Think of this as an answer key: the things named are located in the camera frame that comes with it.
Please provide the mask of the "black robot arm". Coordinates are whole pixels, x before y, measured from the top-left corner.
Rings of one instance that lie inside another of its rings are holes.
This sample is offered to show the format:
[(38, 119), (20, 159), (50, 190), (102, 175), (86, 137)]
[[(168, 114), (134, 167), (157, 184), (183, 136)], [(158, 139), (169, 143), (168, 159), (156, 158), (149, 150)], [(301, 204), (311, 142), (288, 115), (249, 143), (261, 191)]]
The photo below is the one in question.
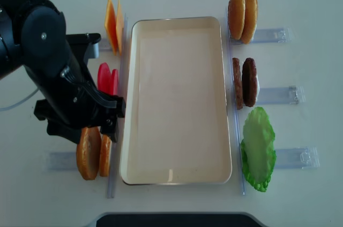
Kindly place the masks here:
[(64, 14), (50, 0), (1, 0), (1, 77), (23, 66), (44, 98), (34, 114), (47, 133), (79, 143), (85, 127), (115, 141), (125, 100), (99, 91), (87, 68), (98, 33), (66, 33)]

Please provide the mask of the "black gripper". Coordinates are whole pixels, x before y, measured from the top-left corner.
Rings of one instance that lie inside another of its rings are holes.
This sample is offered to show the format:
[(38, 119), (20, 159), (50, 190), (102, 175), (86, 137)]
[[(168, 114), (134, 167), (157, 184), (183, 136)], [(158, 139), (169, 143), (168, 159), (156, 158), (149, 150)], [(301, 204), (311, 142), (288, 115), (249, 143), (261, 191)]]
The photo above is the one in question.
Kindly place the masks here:
[(84, 127), (99, 127), (101, 134), (117, 143), (116, 95), (97, 92), (100, 98), (105, 99), (104, 106), (83, 86), (64, 78), (48, 80), (37, 86), (45, 99), (36, 102), (34, 115), (38, 120), (48, 121), (48, 135), (78, 144)]

